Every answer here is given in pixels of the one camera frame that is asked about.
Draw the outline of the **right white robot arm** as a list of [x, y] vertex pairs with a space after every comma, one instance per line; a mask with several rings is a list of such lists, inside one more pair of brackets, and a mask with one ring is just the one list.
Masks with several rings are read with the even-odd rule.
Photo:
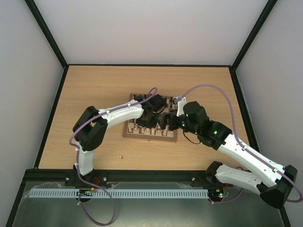
[[266, 158], [240, 140], [234, 131], [220, 122], [211, 121], [196, 101], [179, 101], [177, 110], [157, 114], [155, 118], [161, 127], [195, 134], [200, 143], [229, 155], [249, 170], [240, 171], [213, 162], [206, 174], [211, 185], [219, 182], [233, 184], [256, 193], [271, 207], [280, 209], [284, 206], [296, 180], [294, 166], [283, 166]]

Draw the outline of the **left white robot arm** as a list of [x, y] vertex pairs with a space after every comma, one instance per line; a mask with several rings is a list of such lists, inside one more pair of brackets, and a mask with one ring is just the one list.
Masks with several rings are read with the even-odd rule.
[[136, 96], [125, 104], [107, 109], [88, 107], [74, 125], [70, 145], [76, 147], [77, 158], [75, 167], [84, 176], [93, 170], [95, 149], [98, 148], [106, 131], [114, 125], [131, 119], [154, 116], [154, 113], [165, 108], [165, 99], [157, 94], [147, 98]]

